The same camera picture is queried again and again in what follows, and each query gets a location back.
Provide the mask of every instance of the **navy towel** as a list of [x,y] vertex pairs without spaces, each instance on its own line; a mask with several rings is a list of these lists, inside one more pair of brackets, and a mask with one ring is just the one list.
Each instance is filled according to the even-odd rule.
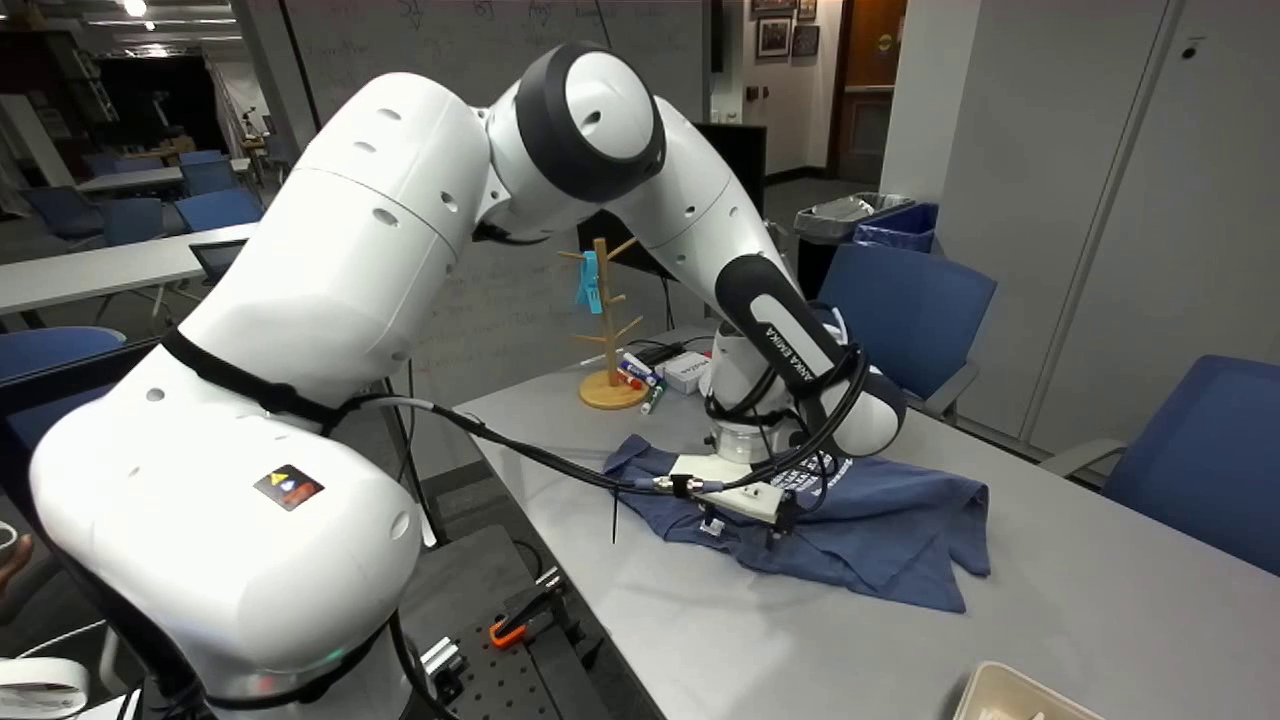
[[[630,435],[606,462],[618,485],[670,477],[672,451]],[[797,486],[800,524],[781,539],[769,529],[716,515],[677,496],[619,490],[619,501],[672,542],[710,542],[745,567],[842,584],[866,595],[966,612],[952,562],[988,577],[988,486],[892,458],[835,458],[829,501],[817,477],[797,469],[774,485]]]

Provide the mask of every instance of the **desk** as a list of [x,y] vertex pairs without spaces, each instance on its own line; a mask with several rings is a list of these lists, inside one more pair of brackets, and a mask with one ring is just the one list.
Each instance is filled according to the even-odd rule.
[[[579,371],[466,404],[493,426],[606,458],[630,431],[698,447],[710,422],[588,413]],[[966,617],[756,577],[655,539],[610,496],[479,445],[670,720],[944,714],[980,660],[1009,660],[1115,720],[1276,714],[1280,580],[1058,478],[929,415],[889,456],[992,486],[992,577],[960,570]]]
[[181,182],[186,171],[181,167],[142,167],[142,171],[112,171],[112,176],[96,176],[78,182],[78,193],[83,194],[103,194],[103,193],[146,193],[146,186],[163,186],[163,182]]
[[229,223],[146,242],[0,265],[0,317],[40,313],[53,304],[112,297],[147,284],[197,278],[206,277],[206,268],[197,265],[188,242],[244,238],[251,236],[251,227],[256,223]]

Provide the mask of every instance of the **pliers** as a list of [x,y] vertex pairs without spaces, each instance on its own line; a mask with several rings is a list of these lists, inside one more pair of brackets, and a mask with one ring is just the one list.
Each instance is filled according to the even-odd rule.
[[515,644],[527,644],[555,617],[565,617],[565,603],[555,595],[561,580],[565,580],[561,567],[548,567],[543,577],[532,580],[532,588],[521,588],[515,595],[507,595],[505,612],[488,623],[488,649],[507,650]]

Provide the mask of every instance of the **door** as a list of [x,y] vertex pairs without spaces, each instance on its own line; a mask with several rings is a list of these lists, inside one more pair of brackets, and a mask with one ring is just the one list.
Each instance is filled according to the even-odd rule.
[[882,186],[904,13],[907,0],[846,0],[829,165],[861,186]]

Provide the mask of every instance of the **ceiling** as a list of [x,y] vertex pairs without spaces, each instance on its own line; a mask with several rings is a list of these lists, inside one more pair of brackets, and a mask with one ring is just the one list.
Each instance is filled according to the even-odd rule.
[[244,51],[233,0],[0,0],[31,6],[37,26],[63,26],[96,57]]

